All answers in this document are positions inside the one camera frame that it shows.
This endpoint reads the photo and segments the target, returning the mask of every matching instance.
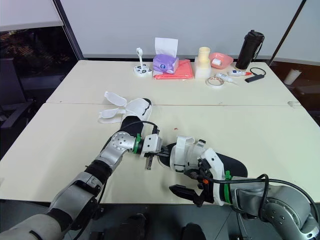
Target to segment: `black water bottle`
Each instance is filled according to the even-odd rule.
[[[244,37],[241,52],[236,61],[235,67],[239,70],[246,70],[253,58],[256,58],[262,47],[265,36],[261,32],[251,30]]]

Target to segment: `white table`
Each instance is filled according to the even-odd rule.
[[[115,92],[128,100],[148,98],[154,105],[300,105],[275,73],[264,62],[252,62],[251,67],[266,71],[263,79],[247,83],[244,76],[233,77],[238,85],[225,83],[212,89],[204,80],[156,80],[152,76],[136,76],[133,67],[138,62],[79,61],[46,101],[47,103],[110,104],[105,91]],[[212,68],[212,75],[233,70]]]
[[[112,107],[45,103],[0,161],[0,198],[50,202],[119,129],[119,123],[97,122],[98,112]],[[243,162],[249,177],[266,173],[290,181],[320,202],[320,128],[301,106],[156,105],[150,120],[165,144],[177,135],[204,139],[218,153]],[[192,204],[168,187],[196,188],[196,181],[156,160],[147,171],[145,162],[126,154],[108,180],[102,203]]]

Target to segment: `pink dish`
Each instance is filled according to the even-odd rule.
[[[226,67],[228,67],[233,61],[234,59],[228,55],[225,55],[223,53],[220,52],[213,52],[209,55],[209,59],[210,59],[210,64],[212,67],[216,68],[216,69],[225,69]],[[221,61],[221,65],[216,65],[212,63],[213,59],[219,59]]]

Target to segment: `office chair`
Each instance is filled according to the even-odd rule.
[[[35,114],[34,102],[27,101],[13,58],[0,59],[0,158]]]

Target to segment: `tissue box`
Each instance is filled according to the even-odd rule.
[[[153,70],[167,74],[174,74],[179,66],[179,58],[165,54],[157,54],[153,58]]]

